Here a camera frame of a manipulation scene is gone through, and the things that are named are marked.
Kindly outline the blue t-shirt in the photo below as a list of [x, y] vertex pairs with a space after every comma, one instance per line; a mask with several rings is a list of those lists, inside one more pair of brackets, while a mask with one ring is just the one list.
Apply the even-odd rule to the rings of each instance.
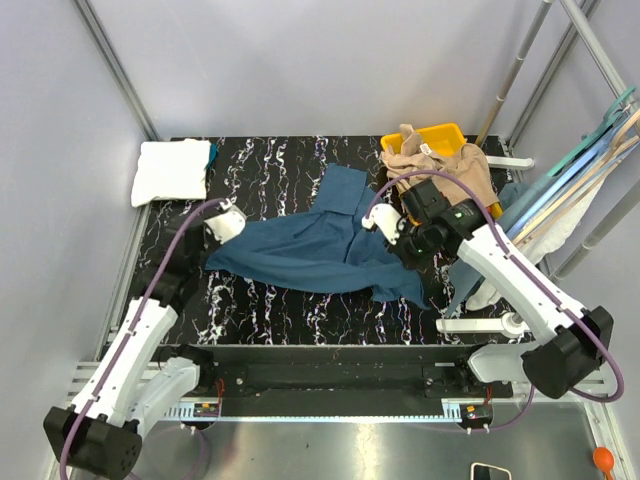
[[248, 223], [205, 268], [309, 293], [370, 288], [377, 302], [404, 298], [424, 308], [418, 273], [386, 250], [380, 232], [362, 228], [374, 196], [366, 172], [330, 164], [309, 211]]

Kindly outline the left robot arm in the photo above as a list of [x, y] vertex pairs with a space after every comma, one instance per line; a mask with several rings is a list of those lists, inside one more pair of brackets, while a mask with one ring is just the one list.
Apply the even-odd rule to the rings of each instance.
[[213, 243], [202, 222], [176, 230], [91, 378], [68, 407], [53, 407], [45, 416], [61, 478], [70, 467], [105, 479], [126, 478], [164, 414], [184, 395], [203, 396], [214, 388], [213, 354], [189, 345], [174, 348], [160, 371], [142, 380], [160, 341], [194, 295], [200, 264]]

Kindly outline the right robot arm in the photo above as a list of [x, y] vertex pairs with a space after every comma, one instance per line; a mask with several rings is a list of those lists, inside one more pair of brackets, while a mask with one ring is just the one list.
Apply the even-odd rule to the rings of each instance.
[[389, 204], [371, 205], [362, 224], [378, 227], [387, 248], [404, 267], [419, 271], [426, 257], [445, 250], [488, 280], [519, 314], [534, 339], [523, 344], [487, 344], [454, 371], [454, 384], [476, 396], [489, 383], [528, 382], [543, 395], [559, 399], [577, 393], [578, 384], [603, 364], [616, 380], [613, 402], [624, 380], [609, 344], [614, 321], [603, 307], [587, 309], [545, 277], [508, 239], [480, 199], [462, 182], [466, 199], [452, 204], [427, 179], [406, 193], [405, 212]]

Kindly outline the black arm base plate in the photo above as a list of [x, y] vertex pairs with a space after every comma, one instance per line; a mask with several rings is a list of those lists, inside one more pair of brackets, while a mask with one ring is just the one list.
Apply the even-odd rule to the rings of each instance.
[[371, 417], [401, 421], [443, 417], [442, 401], [506, 400], [506, 381], [484, 385], [463, 365], [472, 346], [206, 346], [225, 420], [319, 420]]

